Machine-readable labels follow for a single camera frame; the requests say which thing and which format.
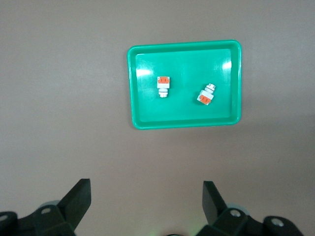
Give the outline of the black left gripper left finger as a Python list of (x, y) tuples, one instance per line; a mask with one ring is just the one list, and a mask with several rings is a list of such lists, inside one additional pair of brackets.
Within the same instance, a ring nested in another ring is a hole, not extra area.
[(43, 204), (19, 218), (13, 211), (0, 213), (2, 236), (74, 236), (92, 202), (91, 181), (80, 179), (60, 200)]

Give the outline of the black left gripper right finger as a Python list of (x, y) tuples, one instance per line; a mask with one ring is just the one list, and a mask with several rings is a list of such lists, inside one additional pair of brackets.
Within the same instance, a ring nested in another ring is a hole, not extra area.
[(212, 181), (203, 182), (202, 207), (208, 224), (198, 236), (301, 236), (290, 220), (267, 216), (263, 222), (254, 220), (244, 211), (228, 207)]

